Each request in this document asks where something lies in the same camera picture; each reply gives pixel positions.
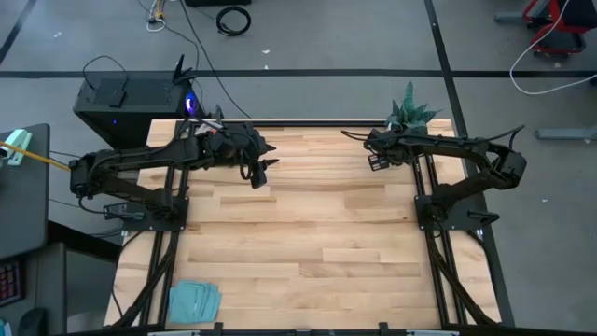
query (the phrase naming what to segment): green plant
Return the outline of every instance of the green plant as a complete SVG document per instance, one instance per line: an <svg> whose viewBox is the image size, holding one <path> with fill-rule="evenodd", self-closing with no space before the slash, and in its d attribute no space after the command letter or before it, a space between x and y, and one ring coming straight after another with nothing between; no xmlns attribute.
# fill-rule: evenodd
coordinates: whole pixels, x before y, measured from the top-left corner
<svg viewBox="0 0 597 336"><path fill-rule="evenodd" d="M426 108L427 104L414 106L414 88L409 80L409 84L404 90L402 106L398 106L396 101L392 101L392 114L385 121L385 125L390 126L392 130L409 128L427 134L427 122L435 117L440 110L426 111Z"/></svg>

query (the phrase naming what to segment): white cable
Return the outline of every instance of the white cable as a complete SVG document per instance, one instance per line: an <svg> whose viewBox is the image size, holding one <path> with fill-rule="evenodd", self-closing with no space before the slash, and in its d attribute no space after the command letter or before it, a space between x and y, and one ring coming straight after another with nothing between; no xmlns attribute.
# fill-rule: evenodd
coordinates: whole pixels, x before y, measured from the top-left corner
<svg viewBox="0 0 597 336"><path fill-rule="evenodd" d="M158 3L158 0L153 0L153 4L151 4L151 9L149 9L149 12L151 13L150 14L151 16L153 16L153 8L156 7L157 3ZM146 21L147 21L146 29L147 29L148 32L150 32L150 33L156 33L156 32L161 31L162 29L166 28L166 20L160 19L160 18L155 17L155 16L153 17L153 19L155 21L157 21L157 22L161 22L161 27L158 28L158 29L151 29L151 28L149 28L149 19L151 19L151 17L148 16L148 15L146 15Z"/></svg>
<svg viewBox="0 0 597 336"><path fill-rule="evenodd" d="M585 82L588 82L594 78L597 78L597 75L593 75L591 77L570 83L570 84L566 84L566 85L562 85L560 87L557 88L553 88L553 89L549 89L546 91L539 91L539 92L528 92L525 91L523 89L521 89L521 87L516 83L516 80L514 80L514 67L521 61L522 57L524 57L524 55L526 55L527 52L529 52L530 49L532 49L534 46L536 46L537 43L541 42L541 40L543 40L544 38L546 38L557 26L558 23L560 23L560 21L562 20L563 17L563 12L566 10L566 7L568 6L568 3L570 2L570 0L566 0L566 3L563 5L562 7L562 11L560 12L560 17L556 20L555 24L553 25L553 27L551 27L551 29L549 29L549 31L541 36L541 38L539 38L538 40L536 40L531 47L527 48L527 50L525 50L522 55L518 58L518 60L516 60L516 62L514 62L514 64L512 64L512 67L510 68L510 79L512 79L512 83L514 83L514 86L516 87L516 89L518 89L520 92L524 93L524 94L528 94L528 95L539 95L539 94L545 94L545 93L551 93L557 90L561 90L561 89L566 89L566 88L570 88L572 86L578 85L578 84L582 84Z"/></svg>

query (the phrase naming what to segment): keyboard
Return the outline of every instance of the keyboard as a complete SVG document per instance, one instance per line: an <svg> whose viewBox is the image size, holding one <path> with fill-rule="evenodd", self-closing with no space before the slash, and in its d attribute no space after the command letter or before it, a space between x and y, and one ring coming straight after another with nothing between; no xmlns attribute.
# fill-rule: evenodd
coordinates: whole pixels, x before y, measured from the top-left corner
<svg viewBox="0 0 597 336"><path fill-rule="evenodd" d="M25 274L18 259L0 261L0 307L25 298Z"/></svg>

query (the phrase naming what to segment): wooden table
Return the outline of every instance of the wooden table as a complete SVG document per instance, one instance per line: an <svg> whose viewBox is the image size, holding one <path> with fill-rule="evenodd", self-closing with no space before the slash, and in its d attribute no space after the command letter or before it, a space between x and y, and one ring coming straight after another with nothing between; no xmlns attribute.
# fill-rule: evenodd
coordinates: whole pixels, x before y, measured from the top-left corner
<svg viewBox="0 0 597 336"><path fill-rule="evenodd" d="M154 120L148 144L166 144L174 124ZM368 152L340 128L259 131L278 148L267 157L280 159L268 169L266 186L251 189L238 168L190 174L188 224L180 236L173 284L179 279L216 284L222 293L217 321L225 329L376 329L383 321L395 329L438 328L411 167L371 172ZM448 119L431 121L429 131L453 135ZM440 183L464 178L460 160L435 160ZM165 173L165 168L144 170L139 184L162 187ZM428 184L427 173L423 176ZM120 258L114 289L123 310L145 284L153 240L153 232L143 233ZM451 240L463 285L499 320L483 250L461 231L451 232ZM451 291L443 284L455 322ZM156 321L160 290L158 285L150 322ZM111 301L105 322L117 319Z"/></svg>

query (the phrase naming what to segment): folded cloth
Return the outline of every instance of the folded cloth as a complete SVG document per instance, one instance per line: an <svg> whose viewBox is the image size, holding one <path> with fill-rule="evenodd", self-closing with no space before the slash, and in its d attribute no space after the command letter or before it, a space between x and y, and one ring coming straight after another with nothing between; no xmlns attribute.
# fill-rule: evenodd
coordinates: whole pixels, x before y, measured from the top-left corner
<svg viewBox="0 0 597 336"><path fill-rule="evenodd" d="M178 286L170 288L170 322L214 322L221 300L216 285L181 280Z"/></svg>

